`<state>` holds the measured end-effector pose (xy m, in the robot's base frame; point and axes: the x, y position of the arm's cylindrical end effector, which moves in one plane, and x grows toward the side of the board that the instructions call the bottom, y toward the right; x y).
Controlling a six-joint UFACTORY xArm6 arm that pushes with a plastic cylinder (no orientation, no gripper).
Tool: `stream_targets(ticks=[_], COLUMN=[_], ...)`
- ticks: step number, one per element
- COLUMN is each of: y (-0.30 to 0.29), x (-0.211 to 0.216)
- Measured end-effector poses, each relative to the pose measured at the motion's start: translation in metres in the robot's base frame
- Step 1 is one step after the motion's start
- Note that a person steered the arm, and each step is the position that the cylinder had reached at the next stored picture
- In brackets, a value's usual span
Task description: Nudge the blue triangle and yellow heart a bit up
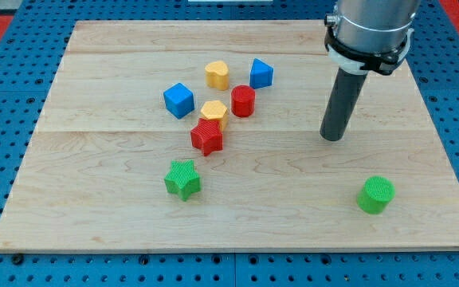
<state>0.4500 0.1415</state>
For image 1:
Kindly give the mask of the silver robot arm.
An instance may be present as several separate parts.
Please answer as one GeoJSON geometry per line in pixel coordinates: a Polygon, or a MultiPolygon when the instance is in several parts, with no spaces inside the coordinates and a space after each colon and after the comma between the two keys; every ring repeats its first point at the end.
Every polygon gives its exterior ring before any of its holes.
{"type": "Polygon", "coordinates": [[[324,19],[324,46],[339,66],[320,134],[343,138],[367,74],[389,76],[410,50],[419,0],[339,0],[324,19]]]}

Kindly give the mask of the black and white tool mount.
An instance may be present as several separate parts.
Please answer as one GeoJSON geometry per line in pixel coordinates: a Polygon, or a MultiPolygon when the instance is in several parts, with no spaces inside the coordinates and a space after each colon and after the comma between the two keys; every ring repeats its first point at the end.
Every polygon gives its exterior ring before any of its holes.
{"type": "Polygon", "coordinates": [[[374,71],[384,76],[401,65],[410,50],[414,29],[407,23],[393,29],[375,29],[354,23],[342,14],[328,14],[324,39],[328,56],[346,73],[374,71]]]}

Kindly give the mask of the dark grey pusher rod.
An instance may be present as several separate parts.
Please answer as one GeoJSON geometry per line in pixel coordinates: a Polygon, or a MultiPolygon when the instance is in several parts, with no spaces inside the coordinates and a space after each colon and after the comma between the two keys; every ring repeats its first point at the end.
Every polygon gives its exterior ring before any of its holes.
{"type": "Polygon", "coordinates": [[[338,69],[324,118],[321,136],[329,141],[343,138],[367,74],[354,75],[338,69]]]}

